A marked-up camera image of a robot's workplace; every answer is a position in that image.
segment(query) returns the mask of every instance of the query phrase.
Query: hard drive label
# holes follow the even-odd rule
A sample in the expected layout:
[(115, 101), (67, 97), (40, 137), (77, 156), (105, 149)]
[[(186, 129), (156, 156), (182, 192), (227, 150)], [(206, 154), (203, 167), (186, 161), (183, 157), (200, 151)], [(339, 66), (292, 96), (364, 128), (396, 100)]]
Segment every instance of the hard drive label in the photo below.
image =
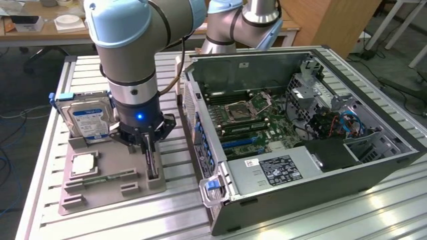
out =
[(95, 140), (108, 136), (108, 124), (101, 120), (104, 113), (100, 108), (75, 111), (72, 115), (84, 138)]
[(259, 165), (271, 186), (303, 179), (290, 155), (259, 161)]

